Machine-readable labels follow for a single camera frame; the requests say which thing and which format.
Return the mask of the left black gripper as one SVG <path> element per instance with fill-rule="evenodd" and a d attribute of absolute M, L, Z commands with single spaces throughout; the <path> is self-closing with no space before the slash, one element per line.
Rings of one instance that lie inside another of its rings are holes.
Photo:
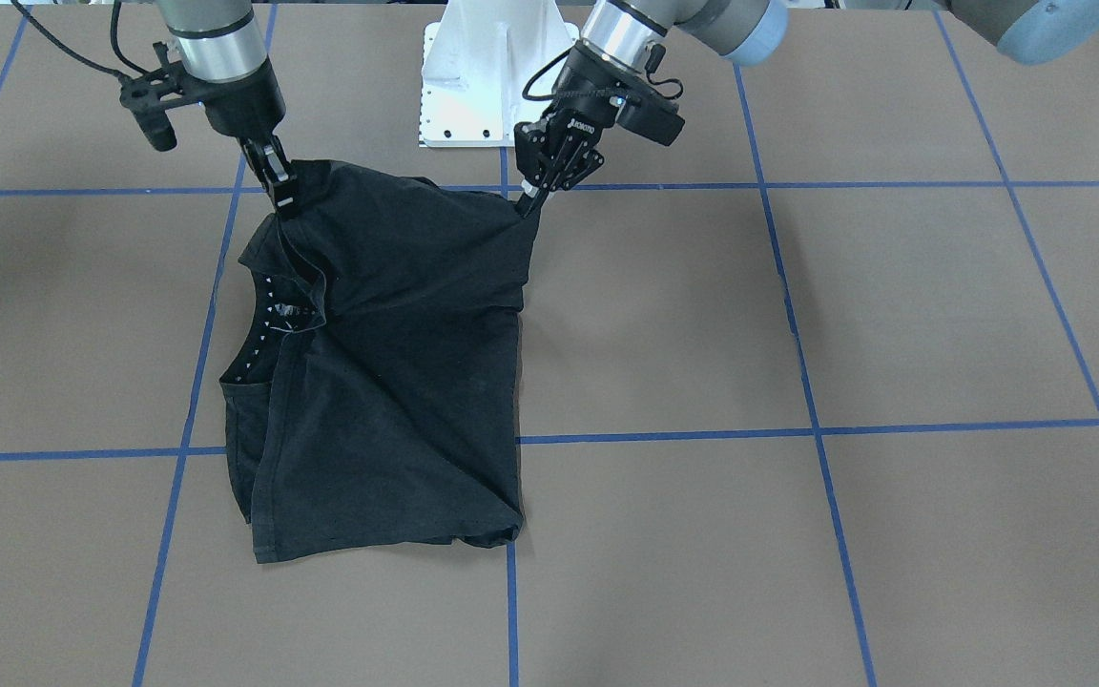
<path fill-rule="evenodd" d="M 550 67 L 559 67 L 550 95 L 531 88 Z M 535 121 L 517 123 L 513 135 L 517 168 L 524 178 L 517 212 L 528 220 L 540 212 L 546 192 L 571 190 L 597 171 L 606 157 L 599 138 L 609 129 L 624 129 L 659 145 L 675 143 L 684 128 L 677 100 L 682 84 L 669 78 L 675 93 L 659 91 L 660 82 L 644 73 L 607 58 L 588 43 L 577 43 L 534 74 L 522 97 L 545 104 Z"/>

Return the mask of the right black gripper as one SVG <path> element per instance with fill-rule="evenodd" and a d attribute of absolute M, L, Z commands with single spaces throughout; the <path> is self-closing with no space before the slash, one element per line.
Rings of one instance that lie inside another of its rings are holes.
<path fill-rule="evenodd" d="M 287 159 L 275 131 L 286 117 L 286 103 L 270 58 L 236 81 L 197 79 L 197 99 L 211 129 L 220 135 L 241 138 L 241 152 L 249 170 L 269 197 L 271 209 L 284 220 L 301 211 L 300 179 Z"/>

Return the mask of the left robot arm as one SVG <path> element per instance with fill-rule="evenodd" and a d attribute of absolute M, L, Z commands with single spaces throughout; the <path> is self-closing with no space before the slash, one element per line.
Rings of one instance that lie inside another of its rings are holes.
<path fill-rule="evenodd" d="M 528 218 L 606 165 L 599 140 L 624 129 L 668 147 L 684 128 L 680 79 L 658 81 L 664 38 L 682 31 L 724 60 L 751 66 L 779 48 L 789 26 L 784 1 L 597 1 L 571 47 L 528 79 L 522 99 L 542 103 L 517 123 L 517 210 Z"/>

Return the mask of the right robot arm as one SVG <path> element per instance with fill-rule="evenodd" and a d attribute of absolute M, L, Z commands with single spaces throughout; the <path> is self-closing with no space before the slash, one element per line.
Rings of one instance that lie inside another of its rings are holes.
<path fill-rule="evenodd" d="M 180 92 L 202 104 L 220 135 L 237 141 L 275 212 L 295 217 L 300 211 L 300 182 L 276 135 L 286 103 L 253 5 L 249 1 L 157 5 L 179 51 Z"/>

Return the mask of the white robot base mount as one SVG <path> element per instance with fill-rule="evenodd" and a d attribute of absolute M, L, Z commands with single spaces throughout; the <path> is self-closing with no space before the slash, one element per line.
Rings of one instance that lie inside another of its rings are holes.
<path fill-rule="evenodd" d="M 579 30 L 554 1 L 449 1 L 424 30 L 419 143 L 426 148 L 511 147 L 542 106 L 529 78 L 571 48 Z"/>

